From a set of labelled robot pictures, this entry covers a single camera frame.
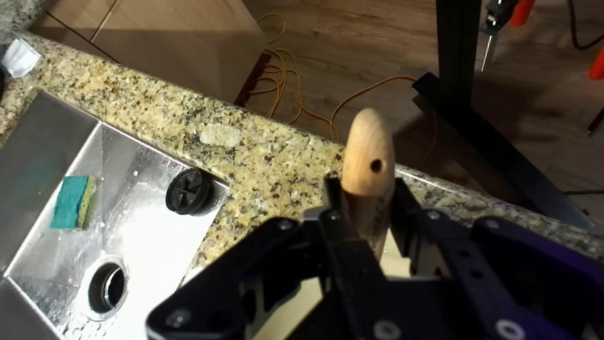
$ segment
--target sponge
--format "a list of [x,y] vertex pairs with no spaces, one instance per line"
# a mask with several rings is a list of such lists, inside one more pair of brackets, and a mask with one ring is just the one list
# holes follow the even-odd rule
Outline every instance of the sponge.
[[94,177],[66,175],[58,190],[51,228],[83,228],[94,190]]

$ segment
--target black metal stand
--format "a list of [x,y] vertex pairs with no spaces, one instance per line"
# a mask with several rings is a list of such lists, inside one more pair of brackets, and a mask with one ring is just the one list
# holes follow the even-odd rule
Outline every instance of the black metal stand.
[[326,188],[328,207],[306,211],[302,224],[268,219],[157,306],[147,336],[253,338],[317,277],[323,298],[289,338],[574,340],[587,324],[604,338],[600,262],[500,217],[470,230],[423,209],[396,179],[391,232],[415,277],[389,279],[338,205],[340,179]]
[[440,79],[425,73],[413,86],[527,198],[528,207],[589,228],[593,221],[472,109],[479,3],[479,0],[436,0]]

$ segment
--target stainless steel sink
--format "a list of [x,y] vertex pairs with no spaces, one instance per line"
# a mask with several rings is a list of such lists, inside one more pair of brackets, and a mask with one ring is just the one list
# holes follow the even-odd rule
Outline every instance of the stainless steel sink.
[[[228,196],[196,215],[164,204],[187,164],[38,94],[0,149],[2,338],[145,338]],[[60,181],[98,177],[85,228],[49,228]]]

